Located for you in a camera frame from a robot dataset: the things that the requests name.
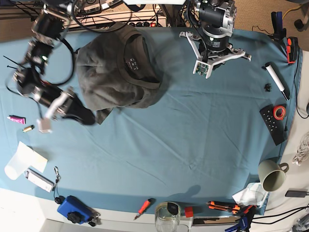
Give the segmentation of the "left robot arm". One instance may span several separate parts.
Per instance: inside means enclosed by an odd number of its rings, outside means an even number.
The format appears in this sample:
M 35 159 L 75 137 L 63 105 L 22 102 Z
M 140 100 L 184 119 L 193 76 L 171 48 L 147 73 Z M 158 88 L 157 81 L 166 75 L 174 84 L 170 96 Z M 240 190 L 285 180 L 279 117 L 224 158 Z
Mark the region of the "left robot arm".
M 212 71 L 227 61 L 252 56 L 242 49 L 235 49 L 229 42 L 233 35 L 237 8 L 233 0 L 190 0 L 187 3 L 186 19 L 196 34 L 182 31 L 179 37 L 189 42 L 196 61 L 194 74 L 206 79 Z

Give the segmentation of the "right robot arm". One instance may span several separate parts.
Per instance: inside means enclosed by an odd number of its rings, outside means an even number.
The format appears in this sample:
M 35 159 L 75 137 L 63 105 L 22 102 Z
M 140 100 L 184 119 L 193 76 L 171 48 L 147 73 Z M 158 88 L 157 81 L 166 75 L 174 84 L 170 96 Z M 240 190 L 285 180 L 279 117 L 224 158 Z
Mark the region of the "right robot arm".
M 42 133 L 50 133 L 51 122 L 58 117 L 70 119 L 83 126 L 95 124 L 95 116 L 87 109 L 73 87 L 67 86 L 74 76 L 76 55 L 72 46 L 65 39 L 69 26 L 76 19 L 78 11 L 84 6 L 83 0 L 46 0 L 41 13 L 32 27 L 34 37 L 29 41 L 28 50 L 22 62 L 17 64 L 13 74 L 17 90 L 14 92 L 44 106 L 47 111 L 39 111 L 37 128 Z M 58 83 L 43 80 L 45 69 L 52 52 L 60 45 L 65 45 L 71 57 L 69 76 Z

